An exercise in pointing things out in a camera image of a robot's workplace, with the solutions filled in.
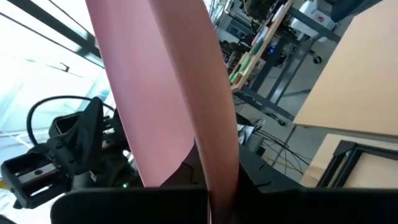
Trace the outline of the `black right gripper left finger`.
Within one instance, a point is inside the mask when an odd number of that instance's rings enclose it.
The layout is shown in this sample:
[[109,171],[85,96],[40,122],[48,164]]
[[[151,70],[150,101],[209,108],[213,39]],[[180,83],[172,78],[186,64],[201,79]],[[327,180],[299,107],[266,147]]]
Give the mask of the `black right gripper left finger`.
[[200,185],[206,187],[205,175],[198,153],[194,144],[178,169],[162,184],[162,186]]

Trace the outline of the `wooden workbench shelf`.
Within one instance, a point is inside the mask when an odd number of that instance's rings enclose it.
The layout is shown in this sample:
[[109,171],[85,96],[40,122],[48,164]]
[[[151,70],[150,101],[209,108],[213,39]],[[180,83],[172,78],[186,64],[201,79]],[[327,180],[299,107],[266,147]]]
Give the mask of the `wooden workbench shelf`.
[[261,38],[259,36],[260,34],[256,36],[257,43],[260,43],[259,47],[253,45],[252,49],[249,52],[245,52],[239,59],[238,64],[229,74],[232,92],[237,92],[243,87],[292,5],[293,0],[287,0],[285,4],[281,5],[276,16],[272,17],[272,24],[270,26],[264,26],[266,32],[263,37]]

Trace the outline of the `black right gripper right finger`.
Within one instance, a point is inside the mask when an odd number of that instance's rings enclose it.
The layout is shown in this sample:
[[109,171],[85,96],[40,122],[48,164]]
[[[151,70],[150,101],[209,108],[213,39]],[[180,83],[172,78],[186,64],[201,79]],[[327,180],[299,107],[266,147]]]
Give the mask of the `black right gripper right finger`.
[[297,182],[274,169],[245,146],[239,147],[239,163],[258,190],[292,190],[299,187]]

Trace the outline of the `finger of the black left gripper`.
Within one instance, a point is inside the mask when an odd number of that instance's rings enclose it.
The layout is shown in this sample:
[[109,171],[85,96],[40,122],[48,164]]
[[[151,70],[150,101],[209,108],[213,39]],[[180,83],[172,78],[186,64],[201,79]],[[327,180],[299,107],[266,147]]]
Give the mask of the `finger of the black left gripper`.
[[103,102],[95,97],[65,134],[49,139],[49,154],[65,172],[82,174],[99,160],[103,135]]

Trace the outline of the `black metal table frame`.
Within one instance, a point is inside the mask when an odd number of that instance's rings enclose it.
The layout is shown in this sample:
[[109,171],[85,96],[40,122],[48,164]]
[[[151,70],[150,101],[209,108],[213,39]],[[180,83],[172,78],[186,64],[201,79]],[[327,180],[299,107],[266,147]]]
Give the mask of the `black metal table frame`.
[[343,187],[362,154],[398,161],[398,151],[341,140],[317,187]]

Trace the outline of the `light pink plate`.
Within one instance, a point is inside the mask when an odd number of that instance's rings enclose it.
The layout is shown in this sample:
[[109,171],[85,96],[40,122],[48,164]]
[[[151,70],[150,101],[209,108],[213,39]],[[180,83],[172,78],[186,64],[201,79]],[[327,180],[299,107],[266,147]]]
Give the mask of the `light pink plate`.
[[86,0],[127,141],[146,187],[197,147],[213,224],[229,222],[238,186],[228,74],[203,0]]

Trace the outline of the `tan desk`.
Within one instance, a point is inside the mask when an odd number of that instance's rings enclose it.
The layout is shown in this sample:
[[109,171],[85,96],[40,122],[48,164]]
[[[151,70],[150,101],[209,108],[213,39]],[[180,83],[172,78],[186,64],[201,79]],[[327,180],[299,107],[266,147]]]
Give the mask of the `tan desk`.
[[294,124],[398,138],[398,0],[353,17]]

